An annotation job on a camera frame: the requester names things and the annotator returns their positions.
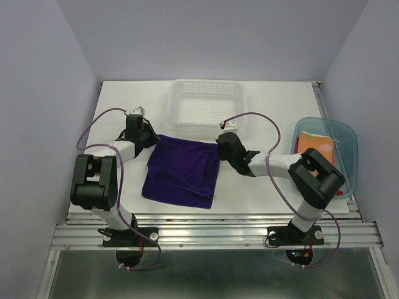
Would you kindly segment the purple towel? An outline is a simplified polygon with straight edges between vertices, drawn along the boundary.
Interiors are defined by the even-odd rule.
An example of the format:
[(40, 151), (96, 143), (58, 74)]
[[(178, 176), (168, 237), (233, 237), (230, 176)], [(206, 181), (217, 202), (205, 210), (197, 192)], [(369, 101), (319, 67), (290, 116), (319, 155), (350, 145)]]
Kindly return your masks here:
[(219, 162), (215, 143), (161, 135), (147, 162), (142, 196), (165, 204), (210, 209)]

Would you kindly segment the orange and blue patterned towel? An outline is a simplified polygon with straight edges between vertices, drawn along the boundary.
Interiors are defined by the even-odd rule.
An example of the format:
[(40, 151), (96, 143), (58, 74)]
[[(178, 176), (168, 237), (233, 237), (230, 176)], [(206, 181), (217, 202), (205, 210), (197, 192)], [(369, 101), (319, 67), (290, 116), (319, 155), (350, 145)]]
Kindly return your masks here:
[(312, 135), (303, 131), (297, 138), (299, 160), (289, 168), (289, 174), (297, 187), (326, 187), (340, 174), (332, 164), (334, 144), (330, 137)]

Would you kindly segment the pink microfiber towel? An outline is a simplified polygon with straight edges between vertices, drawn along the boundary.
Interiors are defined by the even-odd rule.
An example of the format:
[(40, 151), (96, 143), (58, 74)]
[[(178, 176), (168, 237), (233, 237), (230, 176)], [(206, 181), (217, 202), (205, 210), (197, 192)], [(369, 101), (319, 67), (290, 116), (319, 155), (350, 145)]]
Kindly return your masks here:
[[(298, 137), (296, 137), (296, 145), (295, 145), (295, 153), (303, 154), (305, 153), (308, 149), (314, 149), (319, 152), (320, 155), (324, 157), (324, 160), (322, 160), (322, 166), (327, 166), (327, 162), (329, 163), (327, 166), (327, 170), (331, 173), (331, 170), (335, 168), (335, 158), (334, 158), (334, 143), (331, 137), (325, 136), (325, 135), (315, 135), (306, 131), (302, 131)], [(321, 168), (321, 166), (318, 166), (315, 170), (311, 170), (312, 161), (307, 161), (305, 166), (307, 170), (315, 177), (320, 173), (321, 174), (326, 174), (324, 170)], [(334, 187), (335, 189), (335, 196), (340, 196), (343, 195), (342, 191), (342, 185)]]

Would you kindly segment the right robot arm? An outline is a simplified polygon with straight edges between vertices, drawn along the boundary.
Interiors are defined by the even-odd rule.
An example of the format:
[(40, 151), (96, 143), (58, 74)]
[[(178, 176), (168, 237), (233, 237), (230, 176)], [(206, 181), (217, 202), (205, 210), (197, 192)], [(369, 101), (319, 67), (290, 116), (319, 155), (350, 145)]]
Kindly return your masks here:
[[(223, 133), (216, 139), (220, 160), (227, 161), (240, 175), (252, 178), (267, 176), (283, 201), (294, 213), (287, 236), (294, 243), (308, 238), (309, 230), (344, 185), (343, 174), (315, 148), (303, 153), (271, 155), (249, 151), (237, 134)], [(275, 177), (290, 179), (303, 200), (295, 209), (278, 188)]]

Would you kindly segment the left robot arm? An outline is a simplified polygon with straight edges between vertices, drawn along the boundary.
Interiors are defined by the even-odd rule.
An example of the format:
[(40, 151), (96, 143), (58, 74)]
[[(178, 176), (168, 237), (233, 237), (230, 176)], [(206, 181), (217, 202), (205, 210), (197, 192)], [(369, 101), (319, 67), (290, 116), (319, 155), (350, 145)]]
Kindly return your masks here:
[(139, 231), (135, 216), (120, 203), (123, 180), (118, 172), (124, 163), (159, 141), (150, 122), (135, 111), (126, 115), (125, 129), (113, 143), (102, 145), (94, 154), (79, 154), (75, 159), (71, 203), (101, 217), (110, 229), (117, 230), (117, 238), (124, 245), (133, 245)]

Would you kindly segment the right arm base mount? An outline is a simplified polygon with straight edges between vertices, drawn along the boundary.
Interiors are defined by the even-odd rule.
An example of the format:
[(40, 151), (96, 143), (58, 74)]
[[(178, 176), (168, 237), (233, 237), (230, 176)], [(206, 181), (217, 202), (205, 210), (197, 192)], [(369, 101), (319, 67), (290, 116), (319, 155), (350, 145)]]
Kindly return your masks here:
[(309, 266), (313, 259), (313, 246), (325, 244), (318, 225), (313, 225), (306, 233), (289, 225), (268, 227), (264, 243), (270, 249), (285, 247), (289, 261), (303, 267)]

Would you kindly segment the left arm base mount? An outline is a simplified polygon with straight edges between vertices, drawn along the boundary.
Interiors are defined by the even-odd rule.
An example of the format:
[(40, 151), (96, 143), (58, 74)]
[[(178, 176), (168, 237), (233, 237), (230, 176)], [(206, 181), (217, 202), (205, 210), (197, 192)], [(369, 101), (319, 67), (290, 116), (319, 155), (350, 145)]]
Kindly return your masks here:
[(148, 267), (148, 265), (140, 265), (144, 251), (145, 249), (157, 248), (158, 245), (159, 229), (157, 227), (139, 228), (138, 231), (145, 238), (135, 234), (130, 229), (115, 230), (104, 228), (97, 230), (103, 237), (102, 246), (117, 249), (115, 258), (118, 266), (127, 270)]

